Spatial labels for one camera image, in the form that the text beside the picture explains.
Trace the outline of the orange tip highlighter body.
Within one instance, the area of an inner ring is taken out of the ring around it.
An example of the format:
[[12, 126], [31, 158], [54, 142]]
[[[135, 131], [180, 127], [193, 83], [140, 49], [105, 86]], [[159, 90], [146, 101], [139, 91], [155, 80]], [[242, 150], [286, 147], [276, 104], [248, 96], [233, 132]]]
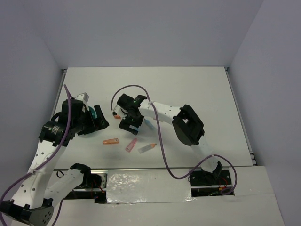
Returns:
[[147, 151], [153, 149], [156, 145], [157, 145], [156, 143], [152, 143], [152, 144], [148, 144], [146, 146], [143, 146], [143, 147], [138, 149], [138, 153], [142, 154], [144, 152], [147, 152]]

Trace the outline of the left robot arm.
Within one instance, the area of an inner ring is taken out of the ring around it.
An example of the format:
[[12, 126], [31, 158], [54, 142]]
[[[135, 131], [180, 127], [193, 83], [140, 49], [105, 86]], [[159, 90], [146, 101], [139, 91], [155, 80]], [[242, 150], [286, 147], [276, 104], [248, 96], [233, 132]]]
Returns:
[[62, 110], [45, 123], [39, 135], [35, 157], [28, 173], [17, 182], [18, 191], [10, 200], [0, 199], [0, 214], [30, 226], [45, 226], [54, 208], [76, 187], [100, 186], [101, 176], [87, 165], [75, 163], [52, 186], [48, 182], [56, 163], [76, 135], [86, 135], [109, 126], [99, 105], [67, 98]]

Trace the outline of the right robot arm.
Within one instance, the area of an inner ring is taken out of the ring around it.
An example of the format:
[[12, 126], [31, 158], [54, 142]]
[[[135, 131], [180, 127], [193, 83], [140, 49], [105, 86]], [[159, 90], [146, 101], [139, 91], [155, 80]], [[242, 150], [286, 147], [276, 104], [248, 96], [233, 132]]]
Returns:
[[[151, 117], [156, 120], [163, 162], [168, 173], [173, 178], [178, 180], [184, 179], [190, 176], [202, 163], [206, 163], [208, 170], [202, 170], [205, 181], [209, 184], [215, 184], [220, 180], [222, 164], [212, 155], [212, 150], [206, 142], [204, 124], [190, 105], [182, 107], [170, 106], [151, 101], [149, 97], [143, 95], [132, 98], [126, 94], [122, 94], [117, 100], [116, 105], [111, 103], [111, 112], [113, 115], [118, 114], [121, 116], [119, 128], [134, 135], [138, 134], [135, 128], [141, 126], [145, 117]], [[191, 147], [193, 151], [204, 156], [184, 176], [177, 177], [168, 166], [160, 129], [161, 122], [166, 122], [173, 126], [176, 136], [182, 144]]]

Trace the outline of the blue highlighter body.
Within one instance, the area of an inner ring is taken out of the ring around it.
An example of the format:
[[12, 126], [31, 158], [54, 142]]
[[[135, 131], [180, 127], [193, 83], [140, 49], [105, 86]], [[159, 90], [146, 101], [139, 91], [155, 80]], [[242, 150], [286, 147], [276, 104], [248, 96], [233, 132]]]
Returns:
[[155, 126], [149, 120], [144, 119], [144, 122], [150, 129], [155, 129]]

